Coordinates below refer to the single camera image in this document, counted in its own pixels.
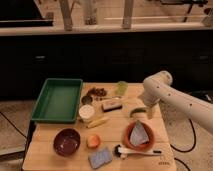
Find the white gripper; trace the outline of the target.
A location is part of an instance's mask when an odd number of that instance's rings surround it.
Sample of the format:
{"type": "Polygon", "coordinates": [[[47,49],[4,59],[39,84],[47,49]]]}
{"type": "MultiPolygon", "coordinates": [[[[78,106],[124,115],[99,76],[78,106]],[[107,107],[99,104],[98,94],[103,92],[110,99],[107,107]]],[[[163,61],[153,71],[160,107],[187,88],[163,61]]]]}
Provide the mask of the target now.
{"type": "Polygon", "coordinates": [[[159,98],[148,92],[147,90],[144,90],[139,96],[138,98],[143,102],[143,104],[147,107],[146,111],[147,111],[147,118],[148,119],[152,119],[155,113],[155,107],[153,107],[154,105],[156,105],[159,102],[159,98]]]}

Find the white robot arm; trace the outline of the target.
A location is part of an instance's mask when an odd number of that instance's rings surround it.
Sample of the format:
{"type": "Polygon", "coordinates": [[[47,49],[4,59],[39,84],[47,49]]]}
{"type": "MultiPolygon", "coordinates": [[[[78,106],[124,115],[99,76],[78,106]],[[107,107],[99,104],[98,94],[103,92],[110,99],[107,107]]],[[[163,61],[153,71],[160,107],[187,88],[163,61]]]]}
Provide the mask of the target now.
{"type": "Polygon", "coordinates": [[[148,76],[143,80],[144,91],[139,98],[148,108],[162,100],[213,134],[213,104],[172,88],[172,82],[172,75],[168,71],[148,76]]]}

